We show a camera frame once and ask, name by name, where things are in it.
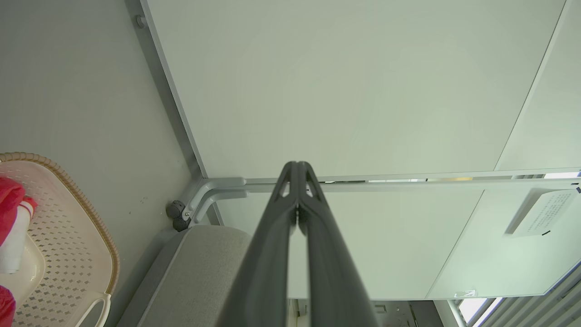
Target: laundry basket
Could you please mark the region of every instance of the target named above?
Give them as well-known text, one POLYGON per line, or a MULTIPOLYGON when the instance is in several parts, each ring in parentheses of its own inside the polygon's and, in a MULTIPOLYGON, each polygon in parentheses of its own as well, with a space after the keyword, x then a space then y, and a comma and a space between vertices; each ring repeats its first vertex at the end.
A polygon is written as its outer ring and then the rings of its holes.
POLYGON ((78 326, 100 301, 103 326, 119 255, 91 203, 59 165, 39 155, 0 154, 0 176, 21 183, 38 203, 27 250, 44 259, 27 278, 33 285, 23 285, 21 303, 16 299, 13 326, 78 326))

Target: white sign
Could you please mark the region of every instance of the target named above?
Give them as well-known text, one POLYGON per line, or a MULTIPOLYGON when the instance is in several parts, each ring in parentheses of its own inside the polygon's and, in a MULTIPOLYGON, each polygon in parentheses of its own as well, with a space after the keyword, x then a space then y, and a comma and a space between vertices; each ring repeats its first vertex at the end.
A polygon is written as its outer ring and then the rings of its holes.
POLYGON ((566 214, 574 201, 579 201, 578 190, 562 190, 545 193, 535 202, 522 222, 514 231, 514 236, 544 235, 566 214))

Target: metal bracket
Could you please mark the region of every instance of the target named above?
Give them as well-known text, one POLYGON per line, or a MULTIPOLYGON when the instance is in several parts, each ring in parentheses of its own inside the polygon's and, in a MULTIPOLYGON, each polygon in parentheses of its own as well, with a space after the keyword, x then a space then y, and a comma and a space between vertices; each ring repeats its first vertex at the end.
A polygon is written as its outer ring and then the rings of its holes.
POLYGON ((246 180, 242 177, 229 177, 229 178, 205 178, 196 186, 192 197, 189 199, 182 212, 182 219, 188 221, 192 217, 193 213, 197 210, 198 206, 202 202, 202 199, 209 191, 219 187, 232 187, 232 186, 243 186, 246 184, 246 180))
POLYGON ((135 15, 135 22, 137 23, 137 26, 141 29, 144 29, 145 27, 148 26, 147 19, 145 19, 145 17, 141 15, 135 15))
POLYGON ((208 211, 208 208, 212 205, 212 203, 219 201, 219 200, 229 200, 233 198, 247 198, 250 195, 250 192, 240 190, 240 191, 208 191, 204 197, 202 198, 202 204, 198 206, 195 215, 193 216, 192 221, 190 221, 188 228, 192 227, 193 225, 200 223, 204 215, 208 211))

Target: white cloth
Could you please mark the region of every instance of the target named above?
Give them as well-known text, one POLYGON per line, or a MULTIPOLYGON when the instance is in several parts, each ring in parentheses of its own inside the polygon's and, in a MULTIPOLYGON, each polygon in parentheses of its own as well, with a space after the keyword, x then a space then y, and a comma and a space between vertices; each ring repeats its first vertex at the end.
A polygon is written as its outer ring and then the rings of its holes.
POLYGON ((14 225, 0 246, 0 273, 15 273, 20 269, 24 239, 33 214, 33 206, 22 201, 18 206, 14 225))

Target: red cloth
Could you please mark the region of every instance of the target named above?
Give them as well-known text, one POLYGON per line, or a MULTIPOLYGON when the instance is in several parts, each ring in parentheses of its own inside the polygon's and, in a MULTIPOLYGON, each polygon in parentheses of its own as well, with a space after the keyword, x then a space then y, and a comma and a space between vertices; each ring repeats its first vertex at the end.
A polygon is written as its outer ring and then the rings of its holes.
POLYGON ((25 193, 22 185, 10 178, 0 177, 0 246, 14 225, 20 203, 26 201, 33 208, 37 206, 33 199, 24 196, 25 193))
POLYGON ((12 326, 15 311, 16 301, 12 293, 4 286, 0 286, 0 327, 12 326))

